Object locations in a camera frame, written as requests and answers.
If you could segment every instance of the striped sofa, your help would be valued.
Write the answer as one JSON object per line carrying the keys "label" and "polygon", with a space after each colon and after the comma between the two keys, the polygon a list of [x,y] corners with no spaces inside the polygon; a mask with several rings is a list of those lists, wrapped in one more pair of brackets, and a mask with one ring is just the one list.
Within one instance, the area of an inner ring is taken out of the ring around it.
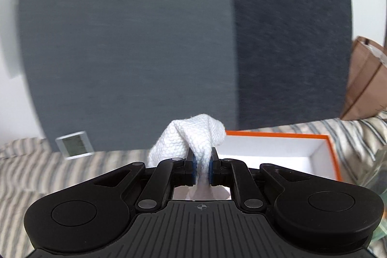
{"label": "striped sofa", "polygon": [[[330,136],[340,161],[344,181],[358,184],[387,143],[387,111],[359,121],[329,119],[255,131],[312,133]],[[147,150],[96,152],[81,159],[64,160],[46,140],[15,140],[0,148],[0,255],[25,258],[33,247],[24,230],[23,217],[37,199],[86,181],[134,161],[147,162]],[[387,258],[387,238],[369,248]]]}

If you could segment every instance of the orange box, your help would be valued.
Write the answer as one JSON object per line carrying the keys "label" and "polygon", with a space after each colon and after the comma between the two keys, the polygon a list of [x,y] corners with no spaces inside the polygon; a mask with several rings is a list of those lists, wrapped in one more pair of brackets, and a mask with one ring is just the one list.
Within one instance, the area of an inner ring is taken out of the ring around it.
{"label": "orange box", "polygon": [[244,161],[258,169],[272,163],[325,178],[342,181],[336,153],[328,135],[226,131],[216,147],[220,159]]}

